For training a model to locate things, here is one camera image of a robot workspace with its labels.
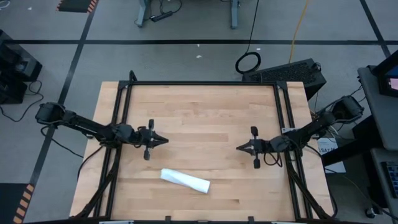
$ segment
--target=black box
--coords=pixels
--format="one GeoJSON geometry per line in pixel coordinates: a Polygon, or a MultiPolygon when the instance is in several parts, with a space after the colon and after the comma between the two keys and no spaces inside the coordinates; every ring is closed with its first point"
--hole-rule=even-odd
{"type": "Polygon", "coordinates": [[[243,82],[287,81],[303,82],[307,100],[326,83],[320,65],[312,58],[244,74],[243,82]]]}

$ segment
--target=computer monitor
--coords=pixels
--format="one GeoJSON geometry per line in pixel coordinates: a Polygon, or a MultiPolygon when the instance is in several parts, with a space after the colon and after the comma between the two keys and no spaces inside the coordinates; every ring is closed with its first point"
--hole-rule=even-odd
{"type": "Polygon", "coordinates": [[[372,69],[382,95],[398,97],[398,50],[372,69]]]}

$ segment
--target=table leg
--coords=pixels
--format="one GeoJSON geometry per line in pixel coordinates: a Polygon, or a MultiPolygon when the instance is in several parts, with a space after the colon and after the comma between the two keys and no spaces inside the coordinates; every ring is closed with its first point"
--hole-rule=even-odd
{"type": "Polygon", "coordinates": [[[231,1],[231,28],[235,29],[238,27],[238,0],[231,1]]]}
{"type": "Polygon", "coordinates": [[[356,140],[322,155],[324,166],[332,165],[355,155],[368,152],[374,147],[382,147],[379,131],[372,116],[369,116],[356,125],[353,128],[353,132],[356,140]]]}
{"type": "Polygon", "coordinates": [[[145,12],[147,10],[147,6],[150,4],[150,0],[139,0],[139,4],[140,6],[136,25],[141,28],[144,23],[145,12]]]}

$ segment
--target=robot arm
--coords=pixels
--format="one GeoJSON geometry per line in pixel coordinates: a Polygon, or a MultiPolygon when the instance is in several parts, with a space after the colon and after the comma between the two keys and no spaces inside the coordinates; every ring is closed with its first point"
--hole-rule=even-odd
{"type": "Polygon", "coordinates": [[[40,124],[57,128],[66,126],[82,132],[85,136],[93,136],[99,144],[109,148],[116,148],[121,144],[132,144],[136,147],[145,145],[144,159],[150,159],[150,150],[154,147],[168,143],[169,140],[159,136],[154,131],[154,120],[149,120],[148,128],[138,127],[135,131],[128,124],[102,125],[92,120],[77,115],[75,112],[66,110],[58,103],[45,103],[35,116],[40,124]]]}
{"type": "Polygon", "coordinates": [[[318,118],[306,126],[286,132],[270,141],[258,138],[258,130],[251,127],[253,138],[236,149],[255,156],[254,168],[260,168],[258,154],[299,150],[311,140],[311,136],[335,123],[348,124],[359,119],[364,108],[352,96],[343,96],[318,113],[318,118]]]}

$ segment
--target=wooden tabletop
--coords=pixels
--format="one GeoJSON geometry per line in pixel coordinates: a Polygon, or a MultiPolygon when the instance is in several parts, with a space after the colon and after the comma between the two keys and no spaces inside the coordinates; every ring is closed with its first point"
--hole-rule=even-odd
{"type": "MultiPolygon", "coordinates": [[[[96,122],[111,121],[117,86],[117,82],[102,84],[96,122]]],[[[302,127],[311,122],[303,84],[288,83],[288,87],[296,127],[302,127]]],[[[287,125],[282,92],[280,97],[287,125]]],[[[142,158],[144,147],[123,146],[113,220],[164,220],[167,215],[172,220],[247,221],[248,216],[256,221],[294,220],[285,166],[267,166],[261,161],[261,168],[254,169],[253,158],[235,150],[250,139],[250,126],[257,126],[259,137],[265,140],[280,135],[271,86],[133,86],[127,124],[147,126],[149,119],[155,120],[156,132],[170,142],[152,150],[150,161],[142,158]],[[209,180],[208,194],[160,179],[163,168],[209,180]]],[[[314,140],[310,145],[317,147],[314,140]]],[[[97,148],[98,142],[89,140],[85,157],[97,148]]],[[[71,215],[98,188],[104,152],[81,170],[71,215]]],[[[304,149],[302,160],[309,191],[331,215],[320,158],[304,149]]],[[[305,217],[298,188],[297,192],[305,217]]],[[[101,214],[107,198],[106,192],[101,214]]]]}

